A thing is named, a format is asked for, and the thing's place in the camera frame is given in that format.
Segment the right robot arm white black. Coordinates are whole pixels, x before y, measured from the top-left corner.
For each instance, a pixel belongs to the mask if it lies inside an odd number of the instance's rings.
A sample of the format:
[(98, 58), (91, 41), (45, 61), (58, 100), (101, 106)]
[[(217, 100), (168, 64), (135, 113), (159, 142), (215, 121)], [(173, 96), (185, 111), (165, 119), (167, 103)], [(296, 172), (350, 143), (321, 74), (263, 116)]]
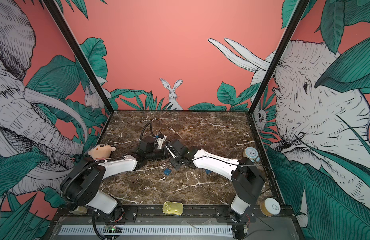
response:
[(170, 142), (166, 149), (176, 169), (181, 166), (205, 169), (232, 182), (235, 190), (235, 197), (229, 207), (232, 221), (239, 223), (245, 217), (245, 212), (251, 214), (265, 184), (265, 177), (250, 158), (245, 155), (239, 160), (224, 158), (200, 147), (188, 148), (179, 140)]

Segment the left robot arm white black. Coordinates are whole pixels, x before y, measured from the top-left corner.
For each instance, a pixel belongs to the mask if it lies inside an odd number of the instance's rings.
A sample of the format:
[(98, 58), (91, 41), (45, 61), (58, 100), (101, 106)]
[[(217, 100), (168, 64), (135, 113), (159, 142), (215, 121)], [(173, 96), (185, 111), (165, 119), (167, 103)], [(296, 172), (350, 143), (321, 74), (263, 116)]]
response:
[(139, 170), (148, 161), (160, 161), (170, 156), (165, 147), (166, 136), (159, 134), (144, 137), (130, 154), (111, 158), (116, 148), (100, 144), (88, 151), (89, 157), (76, 165), (60, 185), (62, 198), (67, 203), (97, 209), (111, 214), (121, 204), (100, 191), (102, 181), (108, 177)]

